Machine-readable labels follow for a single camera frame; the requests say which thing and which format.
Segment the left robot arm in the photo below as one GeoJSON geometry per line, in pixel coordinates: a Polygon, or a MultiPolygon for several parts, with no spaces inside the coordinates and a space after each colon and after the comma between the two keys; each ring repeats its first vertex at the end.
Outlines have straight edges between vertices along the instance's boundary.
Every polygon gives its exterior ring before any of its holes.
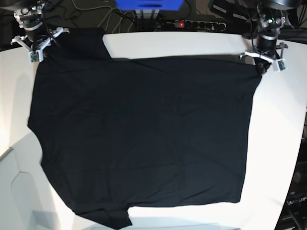
{"type": "Polygon", "coordinates": [[[253,8],[239,6],[248,16],[249,31],[242,37],[251,41],[251,48],[239,55],[240,58],[251,57],[255,61],[256,71],[264,75],[269,67],[274,72],[287,69],[284,50],[288,45],[277,43],[282,28],[287,24],[286,13],[302,5],[301,0],[256,0],[253,8]]]}

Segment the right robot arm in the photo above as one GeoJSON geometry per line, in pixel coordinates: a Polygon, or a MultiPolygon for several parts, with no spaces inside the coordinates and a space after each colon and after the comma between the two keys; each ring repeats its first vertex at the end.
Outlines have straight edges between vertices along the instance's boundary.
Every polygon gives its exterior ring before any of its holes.
{"type": "Polygon", "coordinates": [[[46,13],[53,11],[62,1],[60,0],[11,0],[10,6],[6,9],[13,11],[19,27],[24,29],[25,36],[32,43],[32,47],[45,41],[53,41],[56,45],[56,32],[49,29],[47,25],[46,13]]]}

